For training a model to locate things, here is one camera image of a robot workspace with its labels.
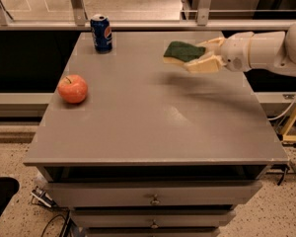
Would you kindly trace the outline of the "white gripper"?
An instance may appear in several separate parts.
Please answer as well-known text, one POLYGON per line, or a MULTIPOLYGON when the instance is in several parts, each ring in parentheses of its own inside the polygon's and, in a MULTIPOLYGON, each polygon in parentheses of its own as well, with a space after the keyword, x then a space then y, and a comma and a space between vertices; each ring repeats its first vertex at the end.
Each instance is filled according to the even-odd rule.
POLYGON ((249 47, 253 36, 253 32, 236 33, 227 39, 219 37, 200 42, 197 46, 204 47, 208 53, 186 62, 184 69, 189 73, 214 73, 225 65, 230 71, 247 72, 251 69, 249 47))

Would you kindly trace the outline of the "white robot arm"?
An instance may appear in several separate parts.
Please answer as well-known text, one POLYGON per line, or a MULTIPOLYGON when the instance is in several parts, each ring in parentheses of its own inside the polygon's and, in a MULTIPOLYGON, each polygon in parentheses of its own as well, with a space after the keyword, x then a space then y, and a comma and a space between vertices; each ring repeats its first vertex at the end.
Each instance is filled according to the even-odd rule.
POLYGON ((234 72, 265 69, 296 77, 296 21, 287 32, 236 33, 229 38, 204 41, 202 45, 205 53, 184 64, 190 73, 218 72, 225 67, 234 72))

